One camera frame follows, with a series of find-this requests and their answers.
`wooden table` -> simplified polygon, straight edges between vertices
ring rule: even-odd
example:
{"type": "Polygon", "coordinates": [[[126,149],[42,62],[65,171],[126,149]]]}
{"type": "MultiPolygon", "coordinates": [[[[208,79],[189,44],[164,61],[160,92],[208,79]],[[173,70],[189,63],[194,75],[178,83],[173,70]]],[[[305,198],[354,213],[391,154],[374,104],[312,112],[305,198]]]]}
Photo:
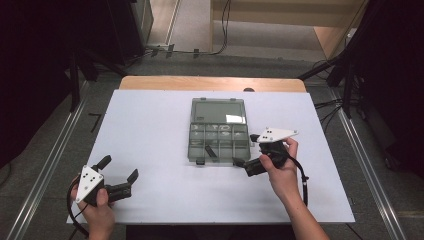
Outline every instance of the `wooden table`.
{"type": "Polygon", "coordinates": [[[302,80],[280,78],[128,76],[119,86],[121,90],[243,91],[245,88],[256,92],[306,92],[302,80]]]}

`black cable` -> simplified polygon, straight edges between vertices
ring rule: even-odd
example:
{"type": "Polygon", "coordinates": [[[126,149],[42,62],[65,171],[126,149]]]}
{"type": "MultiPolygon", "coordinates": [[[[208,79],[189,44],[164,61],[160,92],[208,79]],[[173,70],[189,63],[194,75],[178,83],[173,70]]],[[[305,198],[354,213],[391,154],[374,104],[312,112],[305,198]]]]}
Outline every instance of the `black cable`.
{"type": "Polygon", "coordinates": [[[0,187],[7,181],[7,179],[9,179],[10,173],[12,172],[12,164],[9,162],[7,164],[7,166],[9,166],[9,167],[7,168],[8,170],[7,170],[6,176],[4,177],[4,179],[0,183],[0,187]]]}
{"type": "Polygon", "coordinates": [[[188,53],[188,54],[198,54],[198,55],[217,55],[222,53],[227,48],[227,40],[228,40],[228,21],[230,19],[230,11],[231,11],[231,0],[227,0],[224,6],[224,10],[222,11],[221,16],[221,25],[222,25],[222,31],[224,33],[224,42],[222,44],[222,47],[217,52],[189,52],[189,51],[168,51],[163,49],[151,49],[151,50],[157,50],[159,52],[165,52],[165,53],[188,53]]]}
{"type": "Polygon", "coordinates": [[[74,231],[72,231],[71,236],[69,236],[68,240],[71,240],[72,238],[74,238],[75,233],[77,233],[77,231],[78,230],[76,228],[74,228],[74,231]]]}
{"type": "Polygon", "coordinates": [[[361,237],[361,235],[359,235],[356,231],[355,231],[355,229],[353,229],[348,223],[346,223],[346,226],[348,227],[348,228],[350,228],[350,230],[352,230],[352,232],[353,233],[355,233],[355,235],[356,236],[358,236],[358,238],[360,239],[360,240],[363,240],[363,238],[361,237]]]}
{"type": "Polygon", "coordinates": [[[66,195],[66,206],[68,209],[68,214],[69,217],[71,218],[73,225],[75,226],[75,228],[80,231],[82,234],[85,235],[86,238],[88,238],[89,233],[88,231],[76,220],[76,217],[74,216],[74,214],[72,213],[72,199],[71,199],[71,192],[72,189],[74,188],[75,185],[77,185],[80,181],[81,175],[78,175],[78,177],[71,183],[71,185],[69,186],[68,189],[68,194],[66,195]]]}
{"type": "Polygon", "coordinates": [[[302,187],[303,187],[303,202],[305,203],[306,206],[308,206],[308,182],[307,181],[309,177],[305,175],[305,172],[303,171],[303,167],[302,165],[300,165],[299,161],[297,161],[295,158],[293,158],[290,155],[288,155],[288,158],[291,159],[294,165],[296,165],[296,167],[300,170],[300,175],[302,179],[302,187]]]}
{"type": "MultiPolygon", "coordinates": [[[[314,65],[312,65],[312,69],[314,69],[314,68],[315,68],[315,66],[316,66],[318,63],[320,63],[320,62],[324,62],[324,61],[328,64],[328,66],[330,66],[330,67],[332,66],[331,64],[329,64],[329,63],[328,63],[328,61],[327,61],[327,60],[325,60],[325,59],[324,59],[324,60],[319,60],[319,61],[315,62],[315,63],[314,63],[314,65]]],[[[327,80],[327,78],[326,78],[326,77],[322,77],[322,76],[318,75],[318,73],[317,73],[317,74],[315,74],[315,76],[317,76],[318,78],[320,78],[320,79],[322,79],[322,80],[327,80]]]]}
{"type": "Polygon", "coordinates": [[[342,106],[338,106],[338,107],[336,107],[334,110],[333,110],[333,113],[331,114],[331,117],[330,117],[330,119],[328,119],[328,121],[327,121],[327,124],[325,125],[325,128],[324,128],[324,134],[327,132],[327,128],[328,128],[328,125],[330,124],[330,122],[331,122],[331,119],[333,119],[333,117],[336,115],[336,113],[340,110],[342,108],[342,106]]]}
{"type": "Polygon", "coordinates": [[[231,0],[227,0],[227,2],[225,3],[225,7],[224,10],[222,11],[222,16],[221,16],[221,25],[222,25],[222,31],[224,33],[224,43],[222,44],[221,49],[218,52],[212,53],[211,55],[217,55],[222,53],[226,48],[227,48],[227,39],[228,39],[228,20],[230,19],[230,11],[231,11],[231,0]],[[228,7],[228,11],[227,11],[227,22],[224,28],[224,16],[225,16],[225,10],[228,7]]]}

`white paper sheet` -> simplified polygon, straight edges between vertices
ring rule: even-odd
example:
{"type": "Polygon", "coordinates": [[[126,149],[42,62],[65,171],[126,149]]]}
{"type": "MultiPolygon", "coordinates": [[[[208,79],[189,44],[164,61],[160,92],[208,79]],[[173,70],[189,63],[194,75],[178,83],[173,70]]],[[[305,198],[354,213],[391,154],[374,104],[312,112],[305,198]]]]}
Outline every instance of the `white paper sheet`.
{"type": "MultiPolygon", "coordinates": [[[[267,126],[298,130],[293,138],[310,178],[309,209],[319,222],[355,221],[308,93],[116,90],[88,165],[111,155],[101,173],[112,185],[138,169],[133,196],[114,206],[118,223],[289,222],[266,173],[247,177],[242,168],[189,163],[191,101],[199,97],[243,99],[249,134],[267,126]]],[[[259,156],[257,144],[251,153],[259,156]]]]}

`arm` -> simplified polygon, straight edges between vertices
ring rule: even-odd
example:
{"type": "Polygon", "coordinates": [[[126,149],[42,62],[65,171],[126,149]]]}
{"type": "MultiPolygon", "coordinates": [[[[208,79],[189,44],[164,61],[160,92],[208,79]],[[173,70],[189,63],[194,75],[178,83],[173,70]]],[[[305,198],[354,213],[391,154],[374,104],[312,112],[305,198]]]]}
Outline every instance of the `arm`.
{"type": "MultiPolygon", "coordinates": [[[[72,189],[71,197],[77,196],[78,185],[72,189]]],[[[102,188],[97,192],[97,207],[87,205],[84,201],[78,204],[83,212],[89,228],[89,240],[107,240],[113,232],[115,226],[115,214],[109,207],[109,196],[106,189],[102,188]]]]}
{"type": "MultiPolygon", "coordinates": [[[[289,145],[287,151],[290,156],[296,158],[298,143],[291,138],[286,139],[285,142],[289,145]]],[[[284,166],[277,169],[268,156],[261,155],[259,160],[268,172],[274,192],[289,214],[296,238],[300,240],[329,239],[302,201],[297,185],[297,169],[293,161],[287,159],[284,166]]]]}

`small black object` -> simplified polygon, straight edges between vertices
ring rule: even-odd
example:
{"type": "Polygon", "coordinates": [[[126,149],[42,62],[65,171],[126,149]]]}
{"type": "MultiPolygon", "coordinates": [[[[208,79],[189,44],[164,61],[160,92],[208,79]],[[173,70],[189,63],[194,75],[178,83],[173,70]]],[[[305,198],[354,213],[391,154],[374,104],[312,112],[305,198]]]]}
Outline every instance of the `small black object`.
{"type": "Polygon", "coordinates": [[[233,158],[233,166],[244,167],[245,161],[241,158],[233,158]]]}
{"type": "Polygon", "coordinates": [[[245,88],[245,89],[243,89],[243,92],[254,92],[255,91],[255,89],[253,89],[253,88],[245,88]]]}
{"type": "Polygon", "coordinates": [[[199,57],[199,54],[200,52],[199,52],[199,49],[198,48],[196,48],[196,49],[194,49],[194,54],[193,54],[193,58],[198,58],[199,57]]]}
{"type": "MultiPolygon", "coordinates": [[[[276,168],[281,168],[284,166],[287,158],[290,157],[286,148],[283,146],[282,141],[259,143],[259,147],[261,148],[261,152],[263,154],[269,156],[276,168]]],[[[246,162],[243,167],[246,169],[246,173],[249,177],[266,172],[265,168],[262,166],[262,163],[259,161],[259,158],[246,162]]]]}
{"type": "Polygon", "coordinates": [[[196,165],[205,165],[205,158],[196,158],[196,165]]]}
{"type": "Polygon", "coordinates": [[[209,154],[209,157],[217,157],[215,152],[212,150],[211,146],[206,145],[205,150],[209,154]]]}
{"type": "Polygon", "coordinates": [[[172,52],[174,51],[175,44],[171,44],[168,46],[168,51],[166,51],[166,58],[172,57],[172,52]]]}

